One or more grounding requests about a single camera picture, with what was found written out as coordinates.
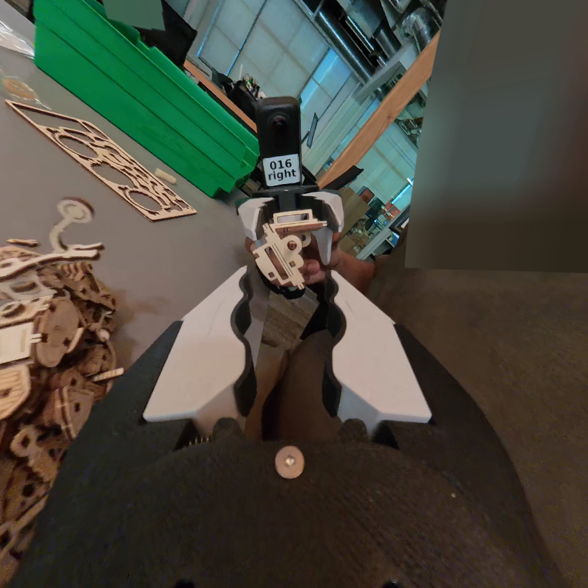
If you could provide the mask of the clear bag with small parts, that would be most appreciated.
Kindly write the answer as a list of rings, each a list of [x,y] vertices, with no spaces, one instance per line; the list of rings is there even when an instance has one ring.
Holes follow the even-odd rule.
[[[40,100],[39,95],[18,77],[8,75],[1,70],[1,95],[7,99],[27,103],[34,107],[51,110]]]

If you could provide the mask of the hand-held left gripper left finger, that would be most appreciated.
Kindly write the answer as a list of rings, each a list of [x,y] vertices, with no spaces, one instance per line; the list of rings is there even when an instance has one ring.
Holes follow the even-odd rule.
[[[243,266],[183,317],[144,420],[187,419],[197,432],[212,432],[231,418],[244,430],[264,321],[265,287],[257,270]]]

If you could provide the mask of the black bag with pens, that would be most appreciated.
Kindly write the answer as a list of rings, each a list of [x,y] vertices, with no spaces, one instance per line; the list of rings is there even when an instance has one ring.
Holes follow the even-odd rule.
[[[252,121],[256,118],[256,105],[265,98],[257,80],[248,74],[238,80],[230,77],[225,84],[227,97]]]

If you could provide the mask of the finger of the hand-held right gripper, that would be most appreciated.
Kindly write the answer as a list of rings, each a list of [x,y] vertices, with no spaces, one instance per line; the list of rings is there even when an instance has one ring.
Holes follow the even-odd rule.
[[[273,198],[247,198],[237,204],[236,211],[246,238],[258,241],[263,235],[264,206],[273,203]]]
[[[317,211],[315,217],[324,223],[322,228],[312,232],[316,239],[319,257],[323,266],[328,266],[332,254],[332,242],[335,233],[341,233],[344,227],[344,211],[341,196],[332,190],[314,192],[313,203]]]

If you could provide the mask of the cardboard box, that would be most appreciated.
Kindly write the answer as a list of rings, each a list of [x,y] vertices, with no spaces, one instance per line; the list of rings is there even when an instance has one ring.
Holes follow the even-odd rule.
[[[344,225],[339,240],[339,247],[342,252],[355,257],[356,252],[354,251],[354,247],[356,244],[349,237],[349,232],[357,221],[368,211],[369,205],[351,187],[342,188],[340,195],[343,203]]]

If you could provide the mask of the clear plastic bag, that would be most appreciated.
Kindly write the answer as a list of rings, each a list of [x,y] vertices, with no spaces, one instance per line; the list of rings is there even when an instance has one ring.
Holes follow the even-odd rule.
[[[35,57],[33,43],[3,21],[1,21],[1,48],[25,55],[31,59]]]

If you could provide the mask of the small wooden model subassembly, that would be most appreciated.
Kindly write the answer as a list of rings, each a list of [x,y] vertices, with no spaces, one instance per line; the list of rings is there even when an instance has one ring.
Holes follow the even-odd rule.
[[[304,260],[302,250],[315,236],[320,258],[330,262],[333,231],[325,220],[319,220],[311,209],[278,212],[263,224],[263,235],[253,254],[261,274],[283,288],[305,289],[301,273]]]

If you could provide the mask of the person's right hand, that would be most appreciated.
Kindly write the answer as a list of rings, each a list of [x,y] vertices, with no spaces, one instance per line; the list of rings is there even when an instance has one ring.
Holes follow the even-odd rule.
[[[330,262],[324,264],[320,258],[317,239],[315,235],[311,235],[310,244],[302,251],[303,265],[300,273],[304,278],[305,287],[324,282],[327,272],[335,271],[358,291],[366,292],[374,276],[374,264],[343,252],[339,244],[340,241],[341,234],[333,234]]]

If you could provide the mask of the wooden sheet with round cutouts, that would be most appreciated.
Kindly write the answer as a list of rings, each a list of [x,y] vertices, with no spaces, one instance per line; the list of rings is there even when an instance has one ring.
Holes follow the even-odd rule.
[[[92,122],[10,99],[5,103],[148,221],[197,214],[192,205]]]

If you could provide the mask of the pile of wooden puzzle pieces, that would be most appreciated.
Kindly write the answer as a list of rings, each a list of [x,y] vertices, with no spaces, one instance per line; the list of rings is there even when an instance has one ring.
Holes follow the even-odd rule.
[[[110,342],[116,301],[93,273],[103,246],[63,232],[93,220],[66,198],[49,233],[1,247],[1,584],[17,569],[70,444],[124,370]]]

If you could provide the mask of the green plastic bin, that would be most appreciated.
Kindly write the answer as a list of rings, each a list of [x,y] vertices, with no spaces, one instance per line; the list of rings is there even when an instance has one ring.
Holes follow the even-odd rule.
[[[206,195],[241,187],[257,137],[96,1],[34,1],[35,64]]]

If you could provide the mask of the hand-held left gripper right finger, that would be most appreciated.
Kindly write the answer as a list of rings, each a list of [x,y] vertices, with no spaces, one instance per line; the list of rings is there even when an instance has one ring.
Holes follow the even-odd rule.
[[[342,422],[362,421],[369,435],[383,422],[429,423],[432,411],[396,324],[339,273],[325,279],[326,329],[322,401]]]

